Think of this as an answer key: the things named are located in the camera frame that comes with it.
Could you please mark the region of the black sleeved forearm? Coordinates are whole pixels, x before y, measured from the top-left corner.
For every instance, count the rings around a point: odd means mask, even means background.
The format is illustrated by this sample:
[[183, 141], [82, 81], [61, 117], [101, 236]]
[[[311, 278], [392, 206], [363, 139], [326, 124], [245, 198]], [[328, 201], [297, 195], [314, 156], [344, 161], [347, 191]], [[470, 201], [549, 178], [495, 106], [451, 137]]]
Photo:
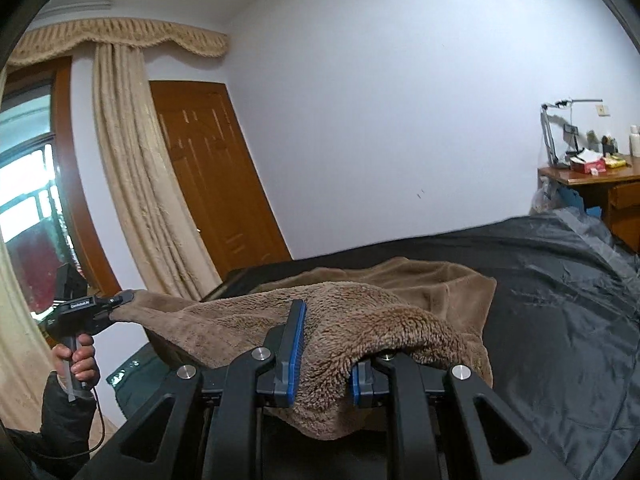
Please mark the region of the black sleeved forearm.
[[58, 374], [51, 372], [43, 389], [37, 432], [1, 426], [2, 479], [73, 479], [88, 462], [96, 399], [81, 391], [74, 402]]

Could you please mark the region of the person left hand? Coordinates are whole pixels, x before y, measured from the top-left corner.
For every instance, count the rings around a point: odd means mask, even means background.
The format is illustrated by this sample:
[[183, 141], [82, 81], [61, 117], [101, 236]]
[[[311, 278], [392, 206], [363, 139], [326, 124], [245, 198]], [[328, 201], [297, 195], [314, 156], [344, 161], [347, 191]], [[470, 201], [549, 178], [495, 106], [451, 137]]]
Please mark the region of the person left hand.
[[70, 371], [78, 382], [83, 382], [91, 389], [100, 380], [94, 339], [91, 335], [80, 334], [76, 341], [77, 348], [74, 351], [67, 348], [65, 344], [57, 344], [53, 347], [51, 350], [53, 366], [62, 385], [65, 385], [65, 367], [69, 365]]

